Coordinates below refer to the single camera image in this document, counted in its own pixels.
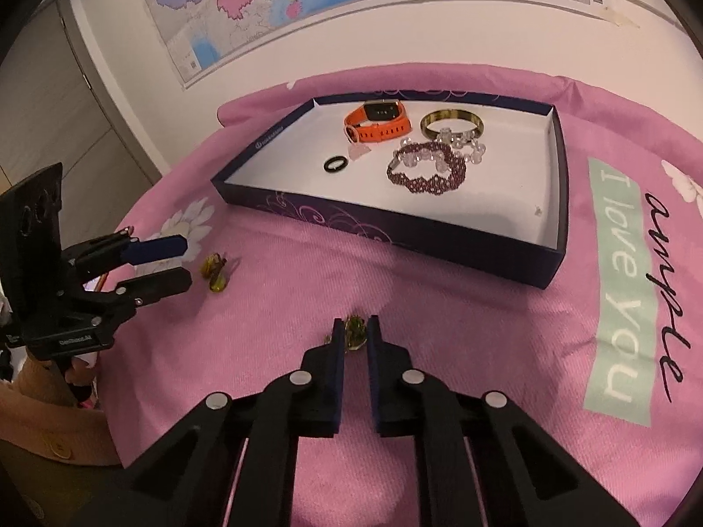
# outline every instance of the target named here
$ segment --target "green rectangle print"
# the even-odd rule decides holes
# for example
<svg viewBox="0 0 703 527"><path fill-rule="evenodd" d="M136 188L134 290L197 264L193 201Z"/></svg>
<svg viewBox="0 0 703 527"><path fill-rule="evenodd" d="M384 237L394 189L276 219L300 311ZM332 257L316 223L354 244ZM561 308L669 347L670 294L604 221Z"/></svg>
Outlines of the green rectangle print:
<svg viewBox="0 0 703 527"><path fill-rule="evenodd" d="M598 230L600 319L583 407L649 426L657 302L645 276L652 257L640 187L600 160L589 159L588 169Z"/></svg>

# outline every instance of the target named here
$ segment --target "black ring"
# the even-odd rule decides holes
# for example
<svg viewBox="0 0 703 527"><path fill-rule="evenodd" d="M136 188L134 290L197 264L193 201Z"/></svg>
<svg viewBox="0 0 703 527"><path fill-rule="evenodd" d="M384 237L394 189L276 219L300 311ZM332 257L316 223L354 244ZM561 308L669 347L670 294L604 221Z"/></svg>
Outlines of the black ring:
<svg viewBox="0 0 703 527"><path fill-rule="evenodd" d="M332 166L335 162L341 162L341 164L339 166ZM331 159L325 161L325 172L334 174L335 172L347 168L347 164L349 164L349 160L347 160L346 156L333 156Z"/></svg>

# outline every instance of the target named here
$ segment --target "dark red beaded bracelet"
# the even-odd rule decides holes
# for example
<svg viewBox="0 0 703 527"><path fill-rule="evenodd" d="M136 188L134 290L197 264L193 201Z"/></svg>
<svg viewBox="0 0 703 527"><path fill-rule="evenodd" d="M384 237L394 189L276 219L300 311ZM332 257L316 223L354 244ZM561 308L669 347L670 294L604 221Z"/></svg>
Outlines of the dark red beaded bracelet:
<svg viewBox="0 0 703 527"><path fill-rule="evenodd" d="M435 160L437 153L442 153L438 161ZM393 170L400 166L402 159L407 166L415 166L418 161L422 160L434 160L437 170L441 166L440 162L444 161L450 170L449 177L445 178L435 174L429 179L424 177L408 178L402 172L394 173ZM405 186L413 194L429 192L439 196L461 186L461 183L466 179L466 162L463 156L456 156L452 153L451 147L443 142L409 142L393 153L393 160L388 164L386 175L392 183Z"/></svg>

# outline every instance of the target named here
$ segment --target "silver screw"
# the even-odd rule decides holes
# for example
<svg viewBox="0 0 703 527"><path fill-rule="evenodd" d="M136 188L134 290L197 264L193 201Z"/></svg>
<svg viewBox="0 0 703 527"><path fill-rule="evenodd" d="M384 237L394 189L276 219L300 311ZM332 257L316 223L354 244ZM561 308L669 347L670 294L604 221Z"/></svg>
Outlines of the silver screw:
<svg viewBox="0 0 703 527"><path fill-rule="evenodd" d="M486 404L491 408L505 408L507 405L507 396L502 392L494 390L486 394Z"/></svg>
<svg viewBox="0 0 703 527"><path fill-rule="evenodd" d="M219 410L220 408L224 408L227 406L228 402L229 398L227 398L227 395L222 392L214 392L205 398L205 406L210 408L210 410Z"/></svg>
<svg viewBox="0 0 703 527"><path fill-rule="evenodd" d="M303 386L312 380L312 375L307 370L296 370L288 378L296 386Z"/></svg>
<svg viewBox="0 0 703 527"><path fill-rule="evenodd" d="M408 384L421 384L424 381L424 373L413 368L403 373L403 380Z"/></svg>

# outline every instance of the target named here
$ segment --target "box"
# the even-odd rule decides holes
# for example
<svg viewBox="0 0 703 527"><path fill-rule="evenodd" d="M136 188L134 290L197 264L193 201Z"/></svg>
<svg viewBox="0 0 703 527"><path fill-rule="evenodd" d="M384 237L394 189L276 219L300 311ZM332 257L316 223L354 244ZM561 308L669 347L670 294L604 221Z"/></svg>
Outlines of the box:
<svg viewBox="0 0 703 527"><path fill-rule="evenodd" d="M441 108L482 118L486 145L480 164L440 196L412 194L386 174L399 140L370 144L371 152L338 173L329 157L347 155L343 120L363 101L401 100L427 142L420 120ZM465 121L432 128L467 130ZM470 153L470 147L463 152ZM401 165L409 177L431 177L430 161ZM544 289L567 245L569 176L556 108L535 101L456 91L391 91L316 97L254 140L212 183L230 204L332 227Z"/></svg>

